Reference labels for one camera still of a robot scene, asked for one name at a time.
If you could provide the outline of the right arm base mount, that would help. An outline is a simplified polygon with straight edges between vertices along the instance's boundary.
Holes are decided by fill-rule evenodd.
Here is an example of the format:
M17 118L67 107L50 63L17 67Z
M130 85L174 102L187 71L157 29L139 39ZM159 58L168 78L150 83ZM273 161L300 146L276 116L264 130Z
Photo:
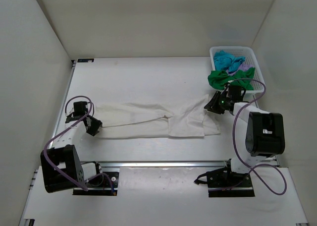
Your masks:
M255 197L251 177L247 173L233 172L229 166L207 171L194 183L207 185L209 198Z

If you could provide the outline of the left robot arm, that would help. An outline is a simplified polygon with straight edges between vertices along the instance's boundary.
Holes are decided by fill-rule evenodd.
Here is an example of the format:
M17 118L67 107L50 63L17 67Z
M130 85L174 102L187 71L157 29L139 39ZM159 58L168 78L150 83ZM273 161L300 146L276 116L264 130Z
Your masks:
M41 166L44 186L48 193L81 188L88 190L87 183L99 185L103 181L103 172L97 162L81 163L76 151L81 139L96 136L103 123L90 112L94 104L86 101L73 103L72 112L66 116L65 130L57 135L51 148L41 152Z

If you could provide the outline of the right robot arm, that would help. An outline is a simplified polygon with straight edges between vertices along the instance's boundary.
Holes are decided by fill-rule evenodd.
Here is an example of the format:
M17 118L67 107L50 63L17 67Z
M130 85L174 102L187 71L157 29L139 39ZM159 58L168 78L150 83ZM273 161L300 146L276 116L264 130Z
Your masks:
M269 113L244 101L246 89L226 84L223 91L216 91L204 109L235 116L232 137L236 157L228 161L229 170L222 174L222 182L234 186L240 180L239 174L246 174L261 161L281 155L285 150L283 116ZM237 120L247 124L245 143L241 147L235 142Z

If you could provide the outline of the white t shirt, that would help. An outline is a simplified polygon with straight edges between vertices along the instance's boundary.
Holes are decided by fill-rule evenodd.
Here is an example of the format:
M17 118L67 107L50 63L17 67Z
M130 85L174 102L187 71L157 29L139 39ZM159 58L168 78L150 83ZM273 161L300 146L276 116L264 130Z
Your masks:
M220 134L214 114L204 107L208 95L194 99L151 103L109 103L97 105L95 117L102 123L97 137L130 138L203 138Z

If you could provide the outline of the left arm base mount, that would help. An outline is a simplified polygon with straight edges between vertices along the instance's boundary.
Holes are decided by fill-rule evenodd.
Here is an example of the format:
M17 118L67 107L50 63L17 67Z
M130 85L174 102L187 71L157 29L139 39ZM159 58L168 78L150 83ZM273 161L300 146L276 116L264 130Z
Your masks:
M107 174L112 182L104 175L98 176L87 183L88 191L80 188L73 189L74 196L117 196L119 185L119 168L102 167L102 172Z

